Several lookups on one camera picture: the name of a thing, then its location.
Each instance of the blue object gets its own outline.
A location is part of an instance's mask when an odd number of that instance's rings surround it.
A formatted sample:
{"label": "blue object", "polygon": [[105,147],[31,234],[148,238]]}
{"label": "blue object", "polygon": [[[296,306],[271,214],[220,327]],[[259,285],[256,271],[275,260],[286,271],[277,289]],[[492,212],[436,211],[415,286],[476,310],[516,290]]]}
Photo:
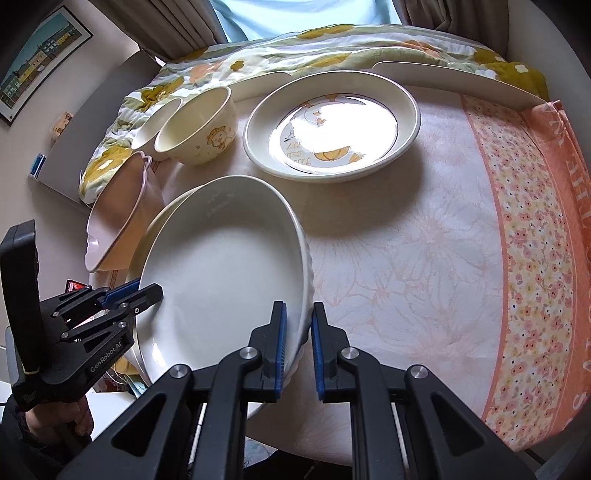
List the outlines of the blue object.
{"label": "blue object", "polygon": [[287,327],[287,306],[281,308],[281,323],[279,324],[279,340],[277,355],[275,356],[275,396],[279,399],[283,386],[283,369],[285,368],[285,328]]}
{"label": "blue object", "polygon": [[131,295],[139,290],[139,278],[127,282],[120,287],[109,290],[105,295],[105,299],[101,302],[101,306],[106,310],[112,310],[115,304],[124,299],[127,295]]}
{"label": "blue object", "polygon": [[41,171],[41,167],[43,166],[45,159],[46,156],[42,153],[37,154],[37,156],[35,157],[33,165],[31,165],[31,171],[29,172],[29,175],[34,179],[37,179],[37,177],[39,176],[39,172]]}
{"label": "blue object", "polygon": [[316,309],[312,311],[312,351],[314,355],[314,376],[316,377],[316,393],[318,400],[324,400],[324,355],[322,354],[322,345],[320,343],[320,331],[318,328],[318,317]]}

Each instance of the window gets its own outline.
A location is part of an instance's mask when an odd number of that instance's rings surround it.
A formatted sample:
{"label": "window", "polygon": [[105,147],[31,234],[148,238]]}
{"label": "window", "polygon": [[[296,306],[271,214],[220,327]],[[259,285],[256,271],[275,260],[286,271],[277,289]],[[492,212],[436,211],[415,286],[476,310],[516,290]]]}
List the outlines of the window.
{"label": "window", "polygon": [[212,5],[230,42],[338,23],[401,24],[394,0],[212,0]]}

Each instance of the yellow flower pattern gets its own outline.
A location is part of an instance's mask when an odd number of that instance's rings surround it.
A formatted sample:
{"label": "yellow flower pattern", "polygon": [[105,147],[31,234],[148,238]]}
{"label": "yellow flower pattern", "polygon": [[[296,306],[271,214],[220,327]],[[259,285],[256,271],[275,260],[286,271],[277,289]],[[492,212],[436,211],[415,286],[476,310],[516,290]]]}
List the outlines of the yellow flower pattern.
{"label": "yellow flower pattern", "polygon": [[240,70],[242,67],[244,66],[244,61],[243,60],[237,60],[234,63],[232,63],[230,65],[230,68],[234,71],[237,72],[238,70]]}
{"label": "yellow flower pattern", "polygon": [[304,40],[312,40],[313,38],[321,37],[324,34],[336,34],[347,32],[351,30],[355,25],[349,24],[339,24],[339,25],[331,25],[330,27],[322,27],[322,28],[314,28],[312,30],[307,30],[305,32],[300,33],[297,35],[297,38],[302,38]]}
{"label": "yellow flower pattern", "polygon": [[176,59],[174,62],[181,63],[183,61],[197,60],[198,58],[202,57],[205,52],[207,52],[206,48],[200,48],[198,50],[195,50],[192,53],[189,53],[188,55],[185,55],[184,57],[180,57],[179,59]]}
{"label": "yellow flower pattern", "polygon": [[88,186],[103,175],[114,173],[121,164],[127,160],[133,151],[131,148],[113,145],[107,148],[99,158],[93,160],[86,167],[80,183],[80,191],[83,193]]}
{"label": "yellow flower pattern", "polygon": [[309,67],[330,67],[332,65],[338,65],[339,63],[343,63],[348,57],[351,55],[350,53],[337,53],[335,55],[325,55],[324,57],[319,58],[318,60],[314,60],[308,66]]}
{"label": "yellow flower pattern", "polygon": [[171,83],[163,85],[156,85],[156,87],[142,90],[142,105],[139,107],[140,112],[145,112],[153,104],[165,99],[168,95],[173,93],[184,82],[184,77],[179,77]]}
{"label": "yellow flower pattern", "polygon": [[546,101],[550,100],[546,80],[539,70],[526,67],[518,61],[505,61],[498,53],[484,48],[476,49],[474,60],[495,72],[498,80],[533,93]]}

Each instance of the orange floral border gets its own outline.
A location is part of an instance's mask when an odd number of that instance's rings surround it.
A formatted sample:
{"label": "orange floral border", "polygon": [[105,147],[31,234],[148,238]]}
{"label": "orange floral border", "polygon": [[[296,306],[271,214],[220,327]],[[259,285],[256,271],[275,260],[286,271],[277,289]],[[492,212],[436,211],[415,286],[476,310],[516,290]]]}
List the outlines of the orange floral border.
{"label": "orange floral border", "polygon": [[551,434],[566,387],[580,293],[571,212],[517,112],[467,96],[462,104],[500,210],[505,263],[500,358],[483,419],[522,449]]}
{"label": "orange floral border", "polygon": [[567,212],[576,270],[574,334],[570,363],[550,434],[562,431],[591,390],[591,181],[560,101],[522,113],[530,137],[546,158]]}

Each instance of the framed picture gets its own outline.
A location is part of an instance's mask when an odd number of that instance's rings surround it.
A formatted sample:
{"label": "framed picture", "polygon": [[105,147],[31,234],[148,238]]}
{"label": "framed picture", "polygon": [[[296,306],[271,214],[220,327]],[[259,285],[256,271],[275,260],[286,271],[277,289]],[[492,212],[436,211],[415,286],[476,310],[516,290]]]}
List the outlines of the framed picture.
{"label": "framed picture", "polygon": [[31,35],[0,80],[0,115],[10,125],[51,72],[92,37],[66,7],[53,12]]}

